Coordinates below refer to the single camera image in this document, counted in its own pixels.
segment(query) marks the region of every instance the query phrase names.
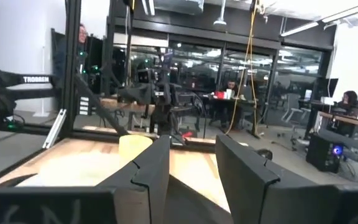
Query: metal pole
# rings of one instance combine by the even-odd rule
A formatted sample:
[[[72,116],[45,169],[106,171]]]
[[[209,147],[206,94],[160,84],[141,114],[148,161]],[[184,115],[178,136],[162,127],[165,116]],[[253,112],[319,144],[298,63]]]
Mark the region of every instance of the metal pole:
[[[261,122],[263,122],[264,124],[266,124],[266,118],[269,112],[269,99],[270,96],[272,95],[272,89],[273,89],[273,84],[274,84],[274,79],[276,76],[276,70],[277,70],[277,62],[278,62],[278,54],[279,54],[279,50],[276,51],[276,54],[273,55],[273,63],[272,63],[272,69],[270,71],[270,75],[268,76],[268,82],[267,82],[267,91],[265,94],[265,104],[264,107],[262,108],[262,115],[263,118],[261,120]]]
[[[114,31],[116,26],[116,3],[117,0],[110,0],[110,7],[109,7],[109,16],[107,18],[107,36],[106,36],[106,46],[104,47],[104,70],[103,70],[103,77],[104,77],[104,95],[109,97],[110,96],[110,81],[111,78],[119,86],[119,81],[114,76],[112,72],[112,53],[114,49]]]
[[[73,130],[76,116],[76,100],[74,76],[76,73],[76,56],[78,50],[78,34],[81,18],[81,0],[67,2],[66,18],[66,68],[63,82],[63,108],[67,110],[67,117],[62,126],[63,137],[69,136]]]
[[[222,52],[221,52],[221,61],[219,63],[218,76],[216,77],[216,90],[218,90],[220,88],[220,84],[221,84],[222,68],[223,68],[223,62],[224,62],[224,54],[226,53],[226,47],[227,47],[227,42],[224,43]]]
[[[126,85],[130,84],[131,77],[129,76],[129,69],[130,68],[130,61],[131,61],[131,41],[132,41],[132,28],[133,28],[133,21],[134,21],[134,11],[129,10],[129,23],[128,23],[128,38],[127,38],[127,50],[126,50],[126,57],[125,57],[125,70],[124,70],[124,81]]]

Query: yellow cable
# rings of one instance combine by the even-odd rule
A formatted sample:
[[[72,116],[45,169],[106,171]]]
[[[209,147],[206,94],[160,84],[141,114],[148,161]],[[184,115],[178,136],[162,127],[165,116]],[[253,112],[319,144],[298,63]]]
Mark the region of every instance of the yellow cable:
[[[254,30],[254,22],[255,22],[256,8],[257,8],[256,5],[254,7],[253,13],[251,14],[251,25],[250,25],[250,32],[249,32],[250,35],[249,35],[248,44],[247,44],[246,56],[244,59],[245,62],[247,61],[247,56],[248,56],[249,50],[251,50],[251,55],[252,55],[252,36],[253,36],[252,33]],[[233,123],[234,123],[234,117],[236,115],[236,108],[237,108],[237,101],[238,101],[239,95],[240,95],[240,89],[241,89],[241,85],[242,85],[242,80],[244,78],[244,72],[245,72],[245,69],[243,69],[241,72],[240,87],[237,91],[236,99],[234,100],[234,111],[233,111],[233,116],[231,118],[230,126],[229,126],[229,129],[224,134],[229,134],[230,130],[232,129]],[[252,92],[254,93],[254,98],[255,98],[254,81],[252,78],[252,74],[251,74],[251,84],[252,84]]]

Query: woman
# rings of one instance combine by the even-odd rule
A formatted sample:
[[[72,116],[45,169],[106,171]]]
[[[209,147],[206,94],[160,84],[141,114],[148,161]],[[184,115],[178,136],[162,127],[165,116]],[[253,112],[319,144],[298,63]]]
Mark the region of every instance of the woman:
[[[357,93],[355,91],[346,91],[343,94],[342,101],[338,103],[338,107],[345,109],[346,114],[351,115],[352,109],[358,104]]]
[[[346,110],[346,115],[356,116],[352,114],[352,109],[356,108],[358,105],[357,93],[355,91],[346,91],[343,94],[342,101],[338,103],[338,107]],[[352,137],[355,126],[353,124],[338,122],[337,133],[343,136]]]

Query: desk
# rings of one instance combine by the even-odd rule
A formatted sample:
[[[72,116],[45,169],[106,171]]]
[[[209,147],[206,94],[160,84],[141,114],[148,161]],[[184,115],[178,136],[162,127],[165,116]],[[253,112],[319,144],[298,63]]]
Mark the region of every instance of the desk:
[[[114,130],[113,128],[99,128],[96,126],[84,126],[83,129],[90,130],[90,131],[104,131],[110,133],[117,133],[116,130]],[[157,134],[155,133],[144,133],[140,131],[128,131],[128,132],[129,134],[138,134],[148,138],[155,138],[157,136]],[[216,142],[215,139],[205,139],[205,138],[185,138],[185,139],[190,143],[193,142],[193,143],[203,143],[203,144],[210,144],[210,145],[215,145]],[[248,144],[244,142],[239,142],[239,144],[243,146],[248,146]]]
[[[51,159],[91,152],[119,156],[117,144],[64,139],[54,147],[51,147],[10,173],[2,176],[0,178],[0,184],[23,175],[37,174],[41,167],[47,164]],[[214,154],[171,150],[170,174],[221,208],[229,211]]]
[[[329,109],[330,106],[331,105],[324,104],[321,101],[317,101],[317,100],[310,101],[310,114],[309,114],[308,124],[306,125],[305,135],[303,136],[304,140],[307,140],[309,138],[310,130],[313,128],[316,122],[318,112],[324,109]]]
[[[101,98],[100,103],[104,108],[110,110],[125,108],[132,112],[144,113],[146,111],[145,105],[138,105],[136,103],[118,103],[117,99],[114,98]],[[154,105],[149,105],[149,114],[153,113],[154,107]]]
[[[326,112],[319,112],[319,115],[327,118],[327,119],[335,119],[337,121],[342,121],[348,124],[354,124],[358,126],[358,119],[352,116],[347,116],[347,115],[336,115],[336,114],[330,114],[330,113],[326,113]]]
[[[211,100],[213,101],[231,101],[231,102],[235,102],[236,99],[218,99],[218,98],[213,98],[213,97],[210,97]],[[253,108],[252,112],[252,128],[251,130],[247,130],[251,135],[253,135],[253,137],[255,138],[259,138],[258,134],[257,134],[257,130],[256,130],[256,127],[257,127],[257,123],[259,121],[259,112],[258,112],[258,109],[260,108],[260,103],[258,103],[258,100],[257,100],[257,107],[254,108],[255,106],[255,101],[254,100],[241,100],[241,99],[238,99],[237,100],[237,106],[240,107],[242,110],[248,110],[250,108]]]

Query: man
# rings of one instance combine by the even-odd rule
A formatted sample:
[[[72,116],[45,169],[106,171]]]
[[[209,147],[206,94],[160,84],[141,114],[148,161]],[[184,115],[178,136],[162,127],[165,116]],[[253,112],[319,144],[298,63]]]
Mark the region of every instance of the man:
[[[229,80],[226,85],[224,85],[220,91],[226,91],[227,89],[232,90],[232,94],[234,96],[237,96],[237,93],[239,91],[239,88],[236,84],[235,80]],[[227,128],[228,125],[230,125],[231,123],[231,119],[233,116],[233,112],[234,112],[234,102],[233,101],[217,101],[216,105],[216,112],[221,120],[221,127],[222,128]],[[236,110],[236,117],[234,119],[234,123],[232,126],[232,129],[234,129],[237,126],[238,123],[238,118],[240,117],[238,114],[241,114],[240,110]]]
[[[80,31],[78,34],[78,52],[82,52],[85,49],[85,42],[88,33],[83,24],[80,24]],[[56,98],[58,103],[58,108],[62,108],[62,88],[65,79],[65,69],[66,69],[66,39],[63,38],[57,45],[55,55],[53,56],[53,74],[58,77],[58,81],[54,83],[56,90]]]

